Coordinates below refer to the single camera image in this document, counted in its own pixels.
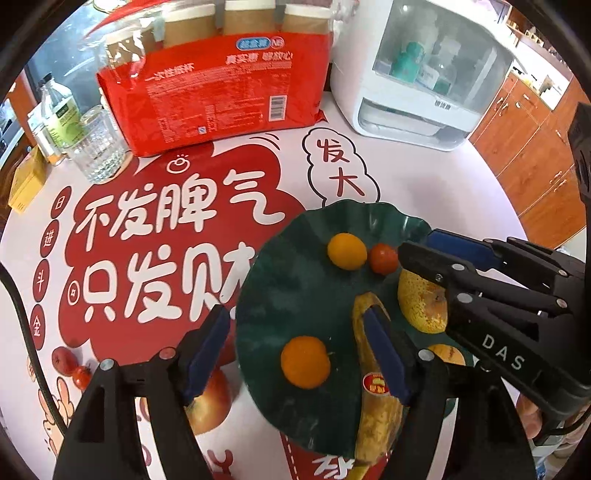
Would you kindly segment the person right hand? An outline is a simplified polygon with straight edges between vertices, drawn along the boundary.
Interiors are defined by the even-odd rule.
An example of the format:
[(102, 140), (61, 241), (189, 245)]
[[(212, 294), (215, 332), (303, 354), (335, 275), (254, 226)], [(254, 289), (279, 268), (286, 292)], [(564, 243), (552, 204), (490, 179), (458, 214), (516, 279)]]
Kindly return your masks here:
[(518, 397), (516, 409), (527, 438), (530, 440), (534, 439), (542, 429), (542, 414), (540, 409), (523, 394)]

